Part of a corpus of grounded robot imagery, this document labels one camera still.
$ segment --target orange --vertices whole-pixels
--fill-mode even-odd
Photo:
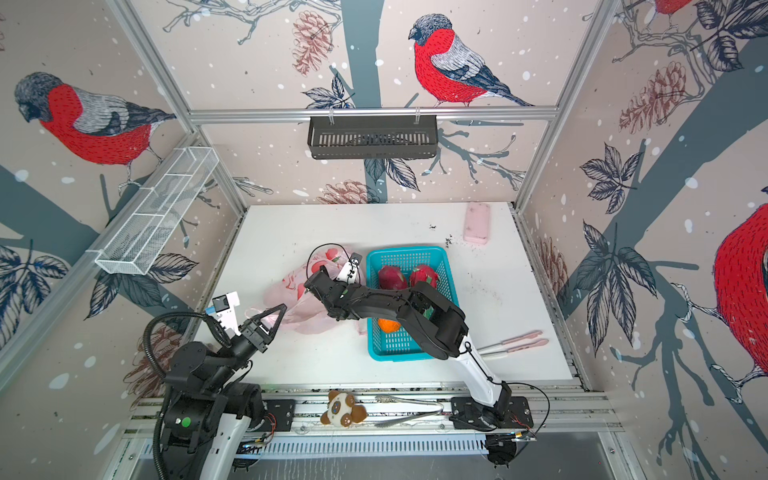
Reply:
[[[394,333],[400,330],[400,322],[395,320],[379,319],[379,328],[384,333]]]

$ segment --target white mesh basket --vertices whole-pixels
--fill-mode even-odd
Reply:
[[[146,275],[182,216],[219,163],[213,148],[175,151],[168,172],[100,252],[96,264],[107,273]]]

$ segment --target brown plush bear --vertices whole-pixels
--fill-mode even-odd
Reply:
[[[348,427],[353,423],[362,422],[367,416],[366,407],[355,405],[354,395],[331,390],[328,392],[328,411],[320,417],[320,423]]]

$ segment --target white table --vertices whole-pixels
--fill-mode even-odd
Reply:
[[[214,296],[237,291],[245,310],[262,306],[263,292],[306,262],[326,242],[341,243],[365,260],[371,250],[436,245],[448,253],[458,302],[477,347],[531,330],[541,330],[546,346],[512,353],[488,365],[504,380],[571,379],[558,338],[541,298],[520,236],[506,203],[491,204],[490,240],[466,243],[462,230],[467,204],[274,205],[248,210]],[[211,342],[203,326],[196,340]],[[318,335],[279,330],[264,353],[253,356],[244,381],[262,386],[434,387],[459,382],[451,361],[377,362],[367,337],[354,321]]]

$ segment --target bullfinch illustration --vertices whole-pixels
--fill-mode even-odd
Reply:
[[[419,18],[408,38],[415,41],[416,77],[437,98],[435,106],[446,101],[469,106],[469,102],[483,97],[507,98],[523,107],[532,106],[515,97],[493,75],[485,60],[464,45],[445,15],[432,13]]]
[[[762,192],[768,193],[768,187]],[[706,308],[690,301],[685,286],[672,283],[683,290],[688,302],[690,319],[696,309],[722,321],[733,337],[750,354],[755,366],[741,380],[735,380],[719,365],[710,366],[733,384],[736,396],[729,399],[742,403],[741,389],[750,380],[768,376],[768,204],[729,233],[717,249],[714,265],[717,307]]]
[[[648,0],[650,4],[654,8],[653,17],[650,19],[650,22],[648,22],[648,26],[644,29],[645,31],[650,30],[650,24],[653,23],[654,19],[656,18],[657,13],[661,13],[664,15],[669,15],[669,21],[670,26],[667,29],[667,31],[675,30],[677,29],[677,25],[672,25],[672,14],[683,8],[685,5],[688,5],[693,0]],[[628,8],[632,8],[637,3],[630,5]]]
[[[15,97],[27,122],[38,119],[73,154],[95,164],[125,165],[128,180],[119,190],[138,185],[131,179],[131,162],[147,149],[154,154],[149,145],[154,129],[176,118],[114,95],[93,94],[44,72],[24,77]]]

